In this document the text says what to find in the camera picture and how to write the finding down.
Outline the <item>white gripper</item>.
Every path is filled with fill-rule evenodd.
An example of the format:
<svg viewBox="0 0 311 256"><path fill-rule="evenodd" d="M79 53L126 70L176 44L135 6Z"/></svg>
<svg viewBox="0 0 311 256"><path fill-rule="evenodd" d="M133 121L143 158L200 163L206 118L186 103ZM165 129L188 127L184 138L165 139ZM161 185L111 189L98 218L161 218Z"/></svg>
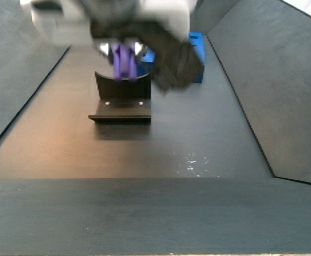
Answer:
<svg viewBox="0 0 311 256"><path fill-rule="evenodd" d="M94 22L103 28L129 22L154 21L180 40L189 37L190 16L198 0L19 0L41 36L57 45L97 44L99 53L109 57L113 36L95 36ZM131 44L137 56L146 54L146 46Z"/></svg>

